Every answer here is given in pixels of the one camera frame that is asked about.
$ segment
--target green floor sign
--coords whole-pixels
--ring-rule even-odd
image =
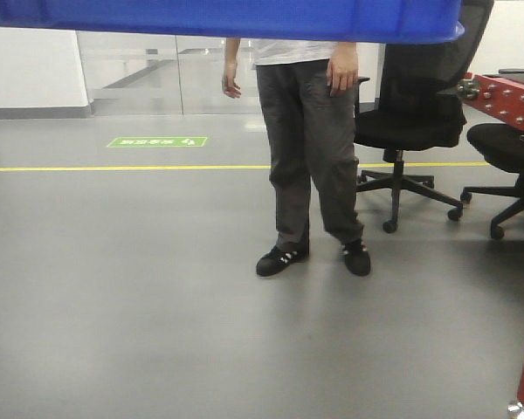
[[[107,147],[203,147],[208,137],[118,137]]]

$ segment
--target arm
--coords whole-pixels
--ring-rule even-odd
[[[224,76],[221,79],[221,87],[224,94],[233,99],[241,96],[241,88],[237,83],[235,83],[238,63],[237,54],[240,43],[241,38],[225,39],[225,66]]]
[[[356,42],[338,42],[328,62],[330,96],[340,96],[357,82],[359,58]]]

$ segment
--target chair base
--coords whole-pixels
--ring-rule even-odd
[[[484,187],[484,186],[466,186],[462,190],[460,201],[462,203],[469,203],[472,200],[472,192],[477,194],[495,195],[495,196],[511,196],[519,198],[518,201],[503,210],[500,214],[491,220],[491,238],[501,240],[505,236],[505,231],[499,224],[505,222],[512,216],[521,213],[524,210],[524,175],[519,175],[518,180],[514,186],[501,187]]]
[[[399,152],[398,158],[394,161],[392,174],[363,170],[359,176],[361,182],[357,186],[358,193],[376,189],[392,189],[392,215],[391,219],[383,224],[384,231],[393,233],[397,230],[398,212],[400,210],[400,192],[402,189],[452,205],[454,209],[448,212],[448,217],[452,221],[458,221],[462,216],[464,208],[462,202],[436,191],[434,189],[435,178],[432,175],[405,175],[403,173],[404,162],[401,157],[402,152]],[[374,180],[367,182],[368,177]]]

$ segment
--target gray pants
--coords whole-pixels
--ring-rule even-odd
[[[311,178],[324,229],[341,243],[362,236],[355,212],[355,88],[330,98],[327,60],[257,65],[276,191],[276,245],[308,245]]]

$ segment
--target floor marking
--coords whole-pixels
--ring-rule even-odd
[[[208,137],[118,137],[110,148],[203,147]]]
[[[362,163],[359,168],[390,168],[391,163]],[[489,166],[484,161],[448,161],[429,163],[405,163],[409,168],[446,168],[446,167],[481,167]],[[269,169],[269,165],[216,165],[216,166],[91,166],[82,168],[0,168],[0,172],[107,172],[133,170],[252,170]]]

